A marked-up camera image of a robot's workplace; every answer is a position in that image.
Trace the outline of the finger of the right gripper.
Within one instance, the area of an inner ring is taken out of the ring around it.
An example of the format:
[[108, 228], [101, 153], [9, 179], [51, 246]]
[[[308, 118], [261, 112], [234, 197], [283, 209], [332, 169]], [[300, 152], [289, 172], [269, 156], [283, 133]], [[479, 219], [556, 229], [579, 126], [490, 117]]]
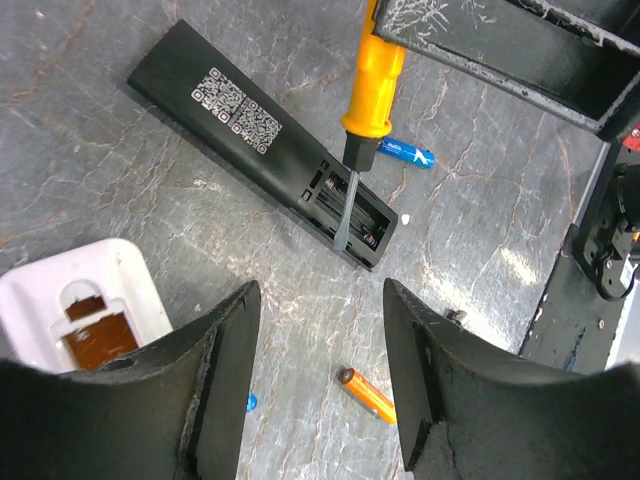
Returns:
[[591, 133], [639, 123], [636, 1], [381, 1], [376, 35]]

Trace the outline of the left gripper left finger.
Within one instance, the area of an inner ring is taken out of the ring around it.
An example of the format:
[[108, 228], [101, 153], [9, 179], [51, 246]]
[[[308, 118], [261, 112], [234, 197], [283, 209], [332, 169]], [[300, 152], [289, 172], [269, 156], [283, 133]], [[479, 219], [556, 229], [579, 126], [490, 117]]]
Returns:
[[261, 292], [215, 308], [94, 371], [1, 363], [5, 479], [232, 479], [260, 327]]

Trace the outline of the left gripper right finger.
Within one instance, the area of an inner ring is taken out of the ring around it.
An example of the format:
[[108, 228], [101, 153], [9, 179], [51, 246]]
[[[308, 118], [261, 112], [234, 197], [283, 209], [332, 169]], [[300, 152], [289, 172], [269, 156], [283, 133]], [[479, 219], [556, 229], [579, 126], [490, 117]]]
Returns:
[[384, 328], [406, 470], [435, 454], [460, 479], [635, 479], [639, 368], [581, 375], [504, 351], [383, 287]]

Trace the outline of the blue battery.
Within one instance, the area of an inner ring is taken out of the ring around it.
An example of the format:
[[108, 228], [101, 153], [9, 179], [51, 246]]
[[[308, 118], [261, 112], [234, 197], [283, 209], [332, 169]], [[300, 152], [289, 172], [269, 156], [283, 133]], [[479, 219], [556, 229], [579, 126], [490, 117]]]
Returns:
[[423, 169], [430, 169], [435, 164], [435, 155], [431, 151], [388, 136], [379, 141], [377, 151]]
[[257, 404], [258, 404], [257, 396], [253, 392], [250, 392], [247, 400], [246, 412], [249, 413], [255, 410], [257, 407]]

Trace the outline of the orange battery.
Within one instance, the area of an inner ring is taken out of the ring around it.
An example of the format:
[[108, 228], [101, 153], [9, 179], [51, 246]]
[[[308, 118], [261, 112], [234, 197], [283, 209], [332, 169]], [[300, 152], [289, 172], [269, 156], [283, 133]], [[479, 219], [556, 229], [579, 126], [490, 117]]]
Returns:
[[373, 386], [354, 368], [342, 368], [338, 373], [342, 387], [374, 415], [387, 424], [397, 423], [397, 414], [392, 401]]

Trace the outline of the wide white remote control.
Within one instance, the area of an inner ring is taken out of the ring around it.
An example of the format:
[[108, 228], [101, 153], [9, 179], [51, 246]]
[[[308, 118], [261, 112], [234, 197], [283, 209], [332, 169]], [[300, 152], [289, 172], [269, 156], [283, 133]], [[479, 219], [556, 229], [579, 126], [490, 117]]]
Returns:
[[93, 370], [172, 332], [143, 254], [100, 240], [1, 277], [10, 357], [50, 373]]

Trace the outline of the orange handled screwdriver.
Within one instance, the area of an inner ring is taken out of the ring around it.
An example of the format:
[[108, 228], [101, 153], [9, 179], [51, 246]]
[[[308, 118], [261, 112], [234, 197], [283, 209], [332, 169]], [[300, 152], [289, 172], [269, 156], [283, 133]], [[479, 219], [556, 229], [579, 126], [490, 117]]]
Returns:
[[377, 2], [367, 2], [347, 113], [342, 164], [350, 171], [340, 224], [333, 240], [337, 252], [346, 249], [350, 219], [360, 175], [372, 169], [378, 142], [391, 132], [391, 109], [406, 49], [374, 34]]

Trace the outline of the black remote control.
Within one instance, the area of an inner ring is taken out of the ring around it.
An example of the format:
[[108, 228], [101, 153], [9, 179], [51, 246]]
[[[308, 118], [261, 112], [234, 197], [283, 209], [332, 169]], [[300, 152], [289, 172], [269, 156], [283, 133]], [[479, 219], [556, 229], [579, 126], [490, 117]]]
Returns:
[[347, 168], [186, 21], [151, 48], [127, 82], [333, 243]]

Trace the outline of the dark battery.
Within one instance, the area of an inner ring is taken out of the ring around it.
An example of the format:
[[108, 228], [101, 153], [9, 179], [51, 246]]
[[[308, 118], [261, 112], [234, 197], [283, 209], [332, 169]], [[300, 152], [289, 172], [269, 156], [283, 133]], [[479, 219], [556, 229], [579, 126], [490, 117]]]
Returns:
[[466, 317], [467, 312], [464, 310], [448, 310], [446, 313], [446, 318], [457, 325], [462, 325]]

